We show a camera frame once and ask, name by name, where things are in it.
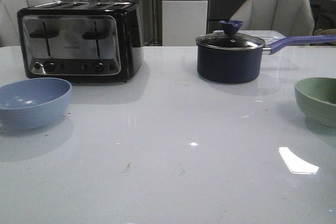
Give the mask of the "blue bowl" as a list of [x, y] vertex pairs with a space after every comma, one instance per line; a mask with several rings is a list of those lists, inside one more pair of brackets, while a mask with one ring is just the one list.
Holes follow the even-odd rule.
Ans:
[[27, 130], [62, 117], [70, 103], [72, 85], [58, 78], [35, 78], [1, 87], [1, 125]]

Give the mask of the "green bowl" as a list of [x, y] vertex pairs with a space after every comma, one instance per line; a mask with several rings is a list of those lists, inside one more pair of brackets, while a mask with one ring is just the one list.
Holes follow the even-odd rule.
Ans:
[[335, 78], [314, 77], [295, 84], [295, 97], [304, 115], [335, 128]]

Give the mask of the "dark blue saucepan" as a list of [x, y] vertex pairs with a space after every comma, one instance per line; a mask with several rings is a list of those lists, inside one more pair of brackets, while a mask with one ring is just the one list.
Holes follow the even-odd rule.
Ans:
[[292, 36], [252, 50], [220, 50], [197, 45], [197, 72], [202, 78], [212, 82], [246, 83], [259, 76], [263, 54], [273, 55], [290, 45], [333, 41], [335, 35]]

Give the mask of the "glass pot lid blue knob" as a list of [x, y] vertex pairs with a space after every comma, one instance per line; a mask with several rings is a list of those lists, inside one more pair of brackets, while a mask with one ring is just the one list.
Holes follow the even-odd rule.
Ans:
[[196, 38], [199, 46], [220, 50], [252, 50], [262, 48], [265, 41], [259, 37], [239, 33], [244, 24], [240, 20], [220, 20], [222, 31], [202, 35]]

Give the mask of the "black and chrome toaster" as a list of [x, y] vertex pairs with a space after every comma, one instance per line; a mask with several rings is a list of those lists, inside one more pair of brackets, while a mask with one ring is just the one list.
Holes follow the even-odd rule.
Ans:
[[17, 13], [26, 76], [126, 82], [143, 62], [135, 2], [58, 2]]

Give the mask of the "white refrigerator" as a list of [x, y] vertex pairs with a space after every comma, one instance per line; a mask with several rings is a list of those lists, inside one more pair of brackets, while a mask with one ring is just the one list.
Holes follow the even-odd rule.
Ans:
[[163, 46], [194, 46], [206, 34], [208, 0], [162, 0]]

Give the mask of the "grey chair right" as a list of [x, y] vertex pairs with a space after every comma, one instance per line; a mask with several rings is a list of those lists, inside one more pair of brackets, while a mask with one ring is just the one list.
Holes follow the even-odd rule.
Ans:
[[242, 30], [274, 30], [286, 37], [314, 30], [309, 0], [247, 0], [230, 19], [242, 21]]

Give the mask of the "grey chair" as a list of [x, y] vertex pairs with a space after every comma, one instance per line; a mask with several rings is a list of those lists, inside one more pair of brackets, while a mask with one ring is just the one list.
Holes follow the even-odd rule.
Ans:
[[286, 37], [314, 30], [309, 0], [247, 0], [230, 19], [242, 21], [242, 30], [274, 30]]
[[60, 0], [1, 0], [1, 47], [19, 46], [17, 12], [23, 8]]

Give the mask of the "grey chair left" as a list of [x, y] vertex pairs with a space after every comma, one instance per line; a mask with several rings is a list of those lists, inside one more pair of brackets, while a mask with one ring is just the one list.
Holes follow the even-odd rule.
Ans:
[[23, 8], [60, 0], [1, 0], [1, 47], [19, 46], [17, 12]]

